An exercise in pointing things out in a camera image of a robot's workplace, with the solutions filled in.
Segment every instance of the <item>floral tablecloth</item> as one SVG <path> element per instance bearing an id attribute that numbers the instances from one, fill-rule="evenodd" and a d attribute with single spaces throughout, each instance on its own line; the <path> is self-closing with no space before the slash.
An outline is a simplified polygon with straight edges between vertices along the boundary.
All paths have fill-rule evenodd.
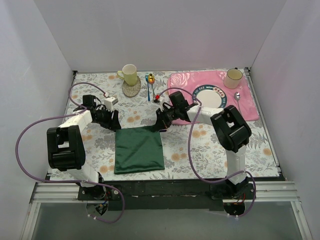
<path id="1" fill-rule="evenodd" d="M 166 89 L 167 80 L 176 71 L 154 71 L 155 92 Z M 119 111 L 119 121 L 122 128 L 137 128 L 153 125 L 156 122 L 156 110 L 159 106 L 148 102 L 146 72 L 138 72 L 141 79 L 141 90 L 135 97 L 126 97 L 122 92 L 123 81 L 116 73 L 80 73 L 74 83 L 90 82 L 98 85 L 116 96 L 119 102 L 115 108 Z M 82 95 L 93 94 L 102 99 L 102 93 L 87 84 L 80 84 L 73 88 L 72 98 L 82 103 Z M 75 105 L 67 104 L 67 113 L 71 114 Z M 255 177 L 279 176 L 277 166 L 271 151 L 262 121 L 248 122 L 252 136 L 246 149 L 246 169 Z M 113 180 L 164 180 L 164 179 L 195 179 L 197 178 L 189 164 L 187 141 L 190 125 L 172 125 L 167 132 L 161 133 L 164 155 L 164 170 L 150 172 L 114 174 L 115 168 L 115 133 L 92 123 L 82 132 L 82 140 L 86 153 L 86 161 L 96 171 L 100 172 L 106 181 Z M 205 124 L 196 124 L 192 132 L 191 154 L 193 164 L 204 178 L 223 178 L 227 172 L 226 152 L 219 144 L 214 128 Z M 69 174 L 53 169 L 51 180 L 69 180 Z"/>

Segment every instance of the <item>pink placemat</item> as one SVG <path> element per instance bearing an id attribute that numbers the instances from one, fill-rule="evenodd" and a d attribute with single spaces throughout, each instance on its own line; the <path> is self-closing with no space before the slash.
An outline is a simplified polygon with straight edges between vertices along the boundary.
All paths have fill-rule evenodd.
<path id="1" fill-rule="evenodd" d="M 193 71 L 193 72 L 179 72 L 173 73 L 168 79 L 167 86 L 178 87 L 193 93 L 197 87 L 202 85 L 214 85 L 221 88 L 227 97 L 226 105 L 234 105 L 238 109 L 238 103 L 234 99 L 235 92 L 240 93 L 239 105 L 242 116 L 246 121 L 256 121 L 259 119 L 256 105 L 251 96 L 251 92 L 248 86 L 247 79 L 245 76 L 242 77 L 241 82 L 235 89 L 229 89 L 224 85 L 224 79 L 226 77 L 226 71 Z M 169 90 L 169 94 L 176 92 L 175 89 Z M 186 92 L 182 92 L 184 98 L 189 104 L 193 102 L 192 97 Z M 183 120 L 175 120 L 172 122 L 175 125 L 186 125 L 191 124 L 190 122 Z"/>

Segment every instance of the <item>cup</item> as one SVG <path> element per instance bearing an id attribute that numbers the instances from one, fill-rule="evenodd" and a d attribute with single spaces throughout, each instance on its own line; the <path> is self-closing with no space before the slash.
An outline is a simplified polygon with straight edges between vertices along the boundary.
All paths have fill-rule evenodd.
<path id="1" fill-rule="evenodd" d="M 137 83 L 137 67 L 133 64 L 127 64 L 116 74 L 119 78 L 125 80 L 129 86 L 134 86 Z"/>
<path id="2" fill-rule="evenodd" d="M 223 81 L 223 84 L 228 89 L 235 89 L 236 87 L 238 87 L 238 84 L 240 83 L 242 76 L 243 76 L 242 72 L 238 70 L 237 67 L 229 69 L 226 72 L 226 76 Z"/>

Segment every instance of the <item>white wall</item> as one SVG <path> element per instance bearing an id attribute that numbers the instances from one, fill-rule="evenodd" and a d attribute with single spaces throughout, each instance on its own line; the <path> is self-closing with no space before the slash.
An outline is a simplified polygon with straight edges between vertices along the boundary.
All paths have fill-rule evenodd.
<path id="1" fill-rule="evenodd" d="M 0 0 L 0 239 L 20 238 L 35 182 L 20 170 L 15 144 L 30 123 L 64 113 L 72 71 L 33 0 Z M 44 177 L 46 131 L 31 129 L 21 141 L 21 160 Z"/>
<path id="2" fill-rule="evenodd" d="M 253 66 L 253 84 L 281 169 L 296 182 L 320 239 L 320 2 L 288 0 Z"/>
<path id="3" fill-rule="evenodd" d="M 286 0 L 34 0 L 72 70 L 250 67 Z"/>

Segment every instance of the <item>folded green towel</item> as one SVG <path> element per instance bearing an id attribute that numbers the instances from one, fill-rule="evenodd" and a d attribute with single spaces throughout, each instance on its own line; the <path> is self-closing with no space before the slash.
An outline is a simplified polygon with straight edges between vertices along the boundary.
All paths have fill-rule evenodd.
<path id="1" fill-rule="evenodd" d="M 165 169 L 160 133 L 153 126 L 125 128 L 115 132 L 114 174 Z"/>

